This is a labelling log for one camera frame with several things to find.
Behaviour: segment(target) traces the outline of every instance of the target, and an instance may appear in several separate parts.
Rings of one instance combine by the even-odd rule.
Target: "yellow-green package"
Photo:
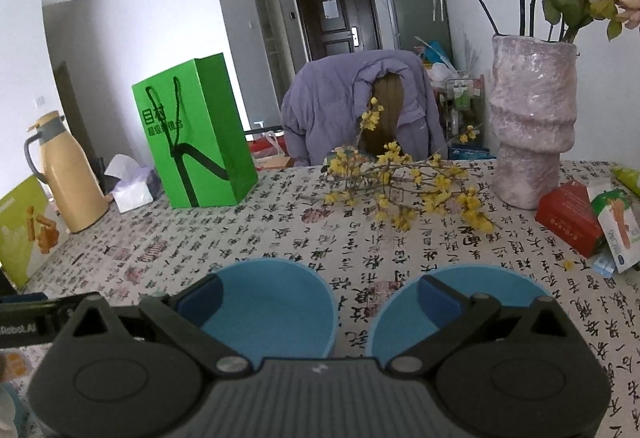
[[[612,172],[622,185],[628,187],[636,196],[640,196],[640,184],[638,183],[640,171],[629,167],[614,167]]]

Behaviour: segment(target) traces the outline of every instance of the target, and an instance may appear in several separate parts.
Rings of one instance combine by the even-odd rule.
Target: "tablecloth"
[[[640,433],[640,274],[603,278],[567,244],[491,191],[491,161],[467,164],[494,234],[473,231],[459,216],[425,215],[409,232],[373,219],[373,202],[323,205],[320,168],[260,173],[236,207],[172,210],[163,197],[100,222],[69,239],[28,284],[50,298],[98,291],[113,305],[140,294],[177,293],[237,259],[293,259],[318,272],[340,315],[337,356],[361,356],[369,325],[386,299],[410,279],[455,263],[502,266],[539,282],[558,299],[606,370],[613,391],[598,438]],[[610,176],[604,162],[562,163],[562,181]],[[27,349],[35,364],[47,346]],[[17,383],[24,393],[28,379]],[[41,432],[33,420],[28,436]]]

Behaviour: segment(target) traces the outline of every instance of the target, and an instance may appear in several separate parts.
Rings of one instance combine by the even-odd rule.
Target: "door handle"
[[[351,37],[353,38],[353,45],[355,47],[360,46],[360,39],[358,38],[358,28],[356,28],[355,26],[351,28]]]

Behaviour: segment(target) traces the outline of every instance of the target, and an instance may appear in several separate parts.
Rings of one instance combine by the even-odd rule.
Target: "refrigerator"
[[[395,48],[414,51],[421,46],[416,36],[427,42],[436,40],[452,60],[449,17],[446,0],[386,0],[394,34]]]

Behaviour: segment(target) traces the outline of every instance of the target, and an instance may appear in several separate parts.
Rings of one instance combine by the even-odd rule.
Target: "thermos handle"
[[[35,174],[36,178],[40,180],[42,183],[47,183],[47,177],[44,176],[44,174],[42,174],[40,171],[36,169],[36,166],[33,164],[33,160],[31,159],[31,154],[29,153],[29,146],[33,142],[35,142],[37,139],[39,139],[41,136],[42,136],[41,133],[36,133],[33,136],[30,136],[29,138],[27,138],[27,140],[24,142],[24,157],[27,159],[27,164],[29,165],[29,169],[31,169],[31,172]]]

